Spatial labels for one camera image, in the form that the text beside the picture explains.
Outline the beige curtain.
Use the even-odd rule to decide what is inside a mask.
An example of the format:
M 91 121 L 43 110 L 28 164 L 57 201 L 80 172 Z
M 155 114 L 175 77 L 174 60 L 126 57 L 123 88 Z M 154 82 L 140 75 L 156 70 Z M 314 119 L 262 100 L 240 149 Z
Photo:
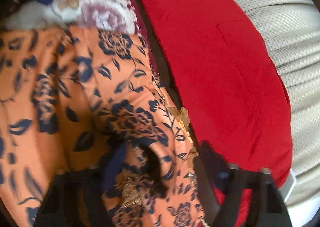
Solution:
M 291 103 L 292 170 L 287 204 L 319 198 L 319 11 L 312 0 L 235 0 L 262 35 Z

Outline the red blanket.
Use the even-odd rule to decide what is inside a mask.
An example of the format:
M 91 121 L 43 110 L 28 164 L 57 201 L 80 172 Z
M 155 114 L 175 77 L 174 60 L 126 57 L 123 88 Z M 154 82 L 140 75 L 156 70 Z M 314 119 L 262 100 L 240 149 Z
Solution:
M 290 100 L 264 40 L 234 0 L 141 0 L 172 72 L 200 157 L 268 168 L 280 191 L 292 164 Z M 236 226 L 244 226 L 244 190 Z

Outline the floral plush bed blanket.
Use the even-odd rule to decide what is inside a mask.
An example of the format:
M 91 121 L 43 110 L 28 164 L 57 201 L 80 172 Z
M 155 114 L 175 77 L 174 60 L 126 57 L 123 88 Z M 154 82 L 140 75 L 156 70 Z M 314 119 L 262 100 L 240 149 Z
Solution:
M 69 25 L 147 37 L 135 0 L 1 0 L 1 31 Z

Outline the orange floral garment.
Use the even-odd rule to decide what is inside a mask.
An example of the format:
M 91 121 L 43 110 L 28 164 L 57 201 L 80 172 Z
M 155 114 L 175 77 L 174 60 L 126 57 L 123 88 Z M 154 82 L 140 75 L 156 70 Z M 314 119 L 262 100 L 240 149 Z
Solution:
M 34 226 L 54 177 L 127 143 L 102 194 L 114 226 L 198 226 L 188 118 L 159 85 L 143 37 L 72 26 L 1 32 L 1 213 Z

